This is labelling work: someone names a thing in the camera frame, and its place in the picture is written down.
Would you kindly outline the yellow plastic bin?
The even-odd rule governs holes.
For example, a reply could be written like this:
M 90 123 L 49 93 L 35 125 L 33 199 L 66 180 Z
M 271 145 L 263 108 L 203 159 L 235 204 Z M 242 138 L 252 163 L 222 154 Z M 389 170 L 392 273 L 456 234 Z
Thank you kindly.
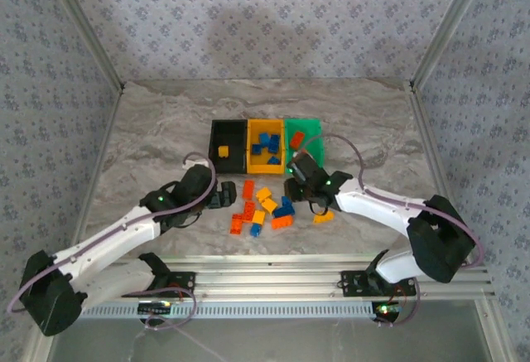
M 265 119 L 252 118 L 248 120 L 247 130 L 247 173 L 248 174 L 263 174 L 263 175 L 282 175 L 285 171 L 285 128 L 282 119 Z M 253 144 L 259 144 L 259 134 L 268 133 L 269 137 L 272 134 L 279 134 L 281 136 L 280 149 L 277 154 L 268 152 L 267 146 L 263 149 L 262 156 L 253 156 L 251 154 L 251 147 Z M 267 161 L 271 156 L 275 156 L 281 160 L 280 165 L 268 165 Z

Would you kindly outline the green plastic bin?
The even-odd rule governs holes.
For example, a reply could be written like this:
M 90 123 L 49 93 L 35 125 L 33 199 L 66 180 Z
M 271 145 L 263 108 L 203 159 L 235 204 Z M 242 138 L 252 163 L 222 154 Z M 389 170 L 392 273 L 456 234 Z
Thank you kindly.
M 314 136 L 322 134 L 321 123 L 317 118 L 287 118 L 284 120 L 284 128 L 284 146 L 286 153 L 285 164 L 292 159 L 294 153 L 296 152 L 296 150 L 290 146 L 290 142 L 296 133 L 304 134 L 301 144 L 310 138 L 313 138 Z M 306 150 L 312 155 L 320 167 L 324 166 L 325 147 L 324 140 L 322 138 L 312 142 L 308 147 L 306 147 Z

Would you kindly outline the black plastic bin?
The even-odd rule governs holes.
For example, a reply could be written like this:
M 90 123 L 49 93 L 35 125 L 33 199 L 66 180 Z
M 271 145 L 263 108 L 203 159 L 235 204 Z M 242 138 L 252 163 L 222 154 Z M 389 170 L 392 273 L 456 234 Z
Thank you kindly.
M 209 159 L 218 174 L 244 174 L 247 172 L 246 119 L 216 119 L 211 123 Z M 218 147 L 229 147 L 229 157 L 219 158 Z

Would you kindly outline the black controller board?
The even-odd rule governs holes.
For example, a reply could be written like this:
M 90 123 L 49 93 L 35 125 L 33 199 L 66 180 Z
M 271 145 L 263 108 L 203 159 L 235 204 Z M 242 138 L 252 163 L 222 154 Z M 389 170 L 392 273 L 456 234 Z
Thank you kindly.
M 386 320 L 397 319 L 402 311 L 398 302 L 373 302 L 372 307 L 376 317 Z
M 159 315 L 164 316 L 171 313 L 171 303 L 168 301 L 141 301 L 137 306 L 139 316 Z

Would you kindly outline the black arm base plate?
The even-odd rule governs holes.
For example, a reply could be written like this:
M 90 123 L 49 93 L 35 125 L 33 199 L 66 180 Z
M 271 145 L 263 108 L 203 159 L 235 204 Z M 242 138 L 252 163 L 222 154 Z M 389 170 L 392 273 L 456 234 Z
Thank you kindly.
M 344 297 L 373 297 L 377 296 L 377 289 L 370 283 L 369 275 L 365 271 L 342 271 L 337 287 L 342 290 Z
M 168 276 L 168 287 L 179 287 L 187 292 L 193 293 L 195 290 L 195 272 L 173 271 Z

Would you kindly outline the aluminium front frame beam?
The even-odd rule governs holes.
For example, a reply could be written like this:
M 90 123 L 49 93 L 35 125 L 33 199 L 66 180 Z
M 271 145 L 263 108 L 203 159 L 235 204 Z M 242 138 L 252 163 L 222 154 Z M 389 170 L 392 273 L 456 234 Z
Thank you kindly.
M 340 272 L 364 270 L 369 254 L 212 255 L 161 257 L 171 271 L 196 273 L 204 301 L 326 301 L 343 298 Z M 485 267 L 458 272 L 450 283 L 419 277 L 422 301 L 494 299 Z

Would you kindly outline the aluminium side rail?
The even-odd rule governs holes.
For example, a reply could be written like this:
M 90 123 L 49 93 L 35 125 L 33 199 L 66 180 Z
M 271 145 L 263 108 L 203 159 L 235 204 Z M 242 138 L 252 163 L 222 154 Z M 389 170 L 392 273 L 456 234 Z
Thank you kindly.
M 85 232 L 89 209 L 91 207 L 94 192 L 102 171 L 104 154 L 108 146 L 110 133 L 113 129 L 113 122 L 116 117 L 119 101 L 121 96 L 123 95 L 123 88 L 123 85 L 118 87 L 118 91 L 115 94 L 113 105 L 109 111 L 108 121 L 104 130 L 104 135 L 101 143 L 99 144 L 97 158 L 92 166 L 91 177 L 88 184 L 87 192 L 85 194 L 85 198 L 83 200 L 83 204 L 79 212 L 79 218 L 77 219 L 75 225 L 75 232 L 71 238 L 70 246 L 76 244 Z M 18 362 L 47 362 L 48 354 L 51 350 L 52 343 L 52 337 L 43 336 L 42 333 L 39 331 L 38 327 L 33 326 L 27 332 L 24 347 L 22 349 L 22 356 Z
M 437 150 L 434 134 L 429 126 L 426 110 L 422 104 L 421 95 L 409 83 L 405 86 L 411 92 L 411 106 L 417 121 L 417 127 L 422 137 L 426 159 L 433 176 L 436 189 L 441 195 L 453 202 L 451 188 L 446 179 L 446 173 Z M 499 303 L 494 291 L 482 290 L 479 301 L 475 303 L 479 313 L 480 324 L 493 362 L 519 362 L 518 355 L 509 338 Z

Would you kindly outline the aluminium corner post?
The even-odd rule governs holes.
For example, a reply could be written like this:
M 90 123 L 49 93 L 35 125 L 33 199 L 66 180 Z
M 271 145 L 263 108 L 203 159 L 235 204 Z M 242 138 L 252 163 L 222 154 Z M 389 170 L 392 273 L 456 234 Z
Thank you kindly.
M 99 41 L 95 30 L 90 25 L 89 19 L 84 13 L 79 0 L 59 0 L 63 8 L 74 23 L 79 36 L 83 40 L 89 53 L 93 56 L 99 70 L 116 90 L 123 89 L 123 82 L 119 79 L 117 71 L 108 57 L 103 45 Z
M 421 90 L 425 86 L 473 1 L 451 0 L 419 66 L 410 80 L 411 88 L 414 92 Z

